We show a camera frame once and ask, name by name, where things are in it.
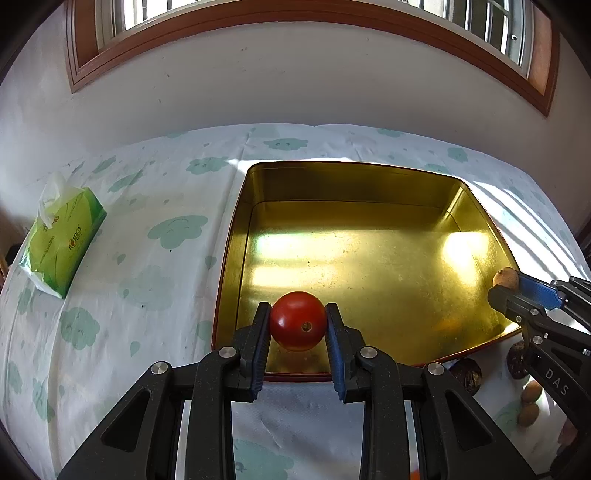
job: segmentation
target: tomato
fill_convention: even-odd
[[[269,329],[286,350],[304,352],[316,346],[326,333],[326,310],[312,294],[292,291],[273,305]]]

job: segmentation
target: white bed sheet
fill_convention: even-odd
[[[209,352],[221,259],[248,167],[314,159],[458,176],[499,226],[523,272],[546,281],[590,276],[564,220],[529,175],[418,135],[353,125],[235,125],[69,164],[62,169],[69,183],[90,187],[108,216],[66,300],[34,291],[14,267],[0,297],[0,419],[42,479],[57,476],[153,362],[184,365]],[[476,399],[543,472],[564,415],[543,395],[538,421],[517,428],[525,381],[512,380],[505,367],[517,340],[472,355],[485,378]],[[233,406],[236,476],[355,479],[362,422],[362,406],[339,403],[332,384],[265,384],[255,404]],[[183,450],[181,440],[179,478]]]

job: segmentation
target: green tissue package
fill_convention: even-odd
[[[37,220],[25,240],[20,267],[39,290],[65,299],[105,217],[104,208],[89,188],[68,186],[62,175],[52,174],[39,201]]]

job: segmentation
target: brown round object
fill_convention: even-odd
[[[523,364],[524,353],[525,343],[523,340],[515,343],[507,352],[507,369],[515,380],[521,380],[527,376],[527,371]]]
[[[521,401],[524,405],[534,403],[542,394],[542,385],[535,380],[528,383],[521,393]]]
[[[492,278],[492,286],[501,285],[512,291],[519,290],[519,275],[511,267],[505,267],[499,270]]]
[[[460,358],[450,367],[449,372],[470,395],[474,396],[480,390],[482,370],[472,358]]]
[[[538,419],[540,415],[540,408],[535,403],[524,405],[517,415],[517,425],[522,427],[530,427]]]

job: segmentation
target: gold metal tray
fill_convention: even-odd
[[[421,365],[483,347],[518,327],[486,301],[517,264],[467,185],[445,175],[361,163],[251,167],[230,227],[212,346],[230,343],[260,301],[305,290],[336,302],[346,325],[397,362]],[[271,380],[328,380],[326,345],[273,340]]]

